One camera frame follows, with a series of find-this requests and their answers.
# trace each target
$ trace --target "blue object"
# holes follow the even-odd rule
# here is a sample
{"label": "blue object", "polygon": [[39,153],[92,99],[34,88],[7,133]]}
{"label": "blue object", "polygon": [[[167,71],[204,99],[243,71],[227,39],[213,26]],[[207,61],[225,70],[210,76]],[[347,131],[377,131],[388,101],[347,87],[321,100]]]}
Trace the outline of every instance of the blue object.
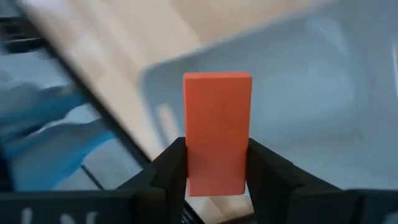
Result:
{"label": "blue object", "polygon": [[113,137],[100,119],[44,128],[85,103],[70,86],[20,83],[1,88],[0,102],[0,140],[17,190],[50,190]]}

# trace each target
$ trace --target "wooden surface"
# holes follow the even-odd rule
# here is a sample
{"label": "wooden surface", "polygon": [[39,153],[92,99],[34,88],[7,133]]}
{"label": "wooden surface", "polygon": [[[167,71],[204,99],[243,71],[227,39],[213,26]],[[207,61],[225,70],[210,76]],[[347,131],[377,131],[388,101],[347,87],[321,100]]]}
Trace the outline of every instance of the wooden surface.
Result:
{"label": "wooden surface", "polygon": [[[23,0],[22,6],[129,134],[163,147],[139,93],[142,71],[214,40],[327,0]],[[160,108],[171,138],[173,121]],[[251,213],[249,197],[187,197],[206,223]]]}

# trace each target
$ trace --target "orange block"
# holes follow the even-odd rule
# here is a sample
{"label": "orange block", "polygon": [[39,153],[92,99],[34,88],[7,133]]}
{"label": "orange block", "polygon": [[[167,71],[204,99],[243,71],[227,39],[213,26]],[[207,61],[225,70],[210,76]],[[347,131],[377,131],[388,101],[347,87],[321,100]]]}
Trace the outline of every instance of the orange block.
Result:
{"label": "orange block", "polygon": [[190,196],[244,193],[251,80],[246,72],[184,75]]}

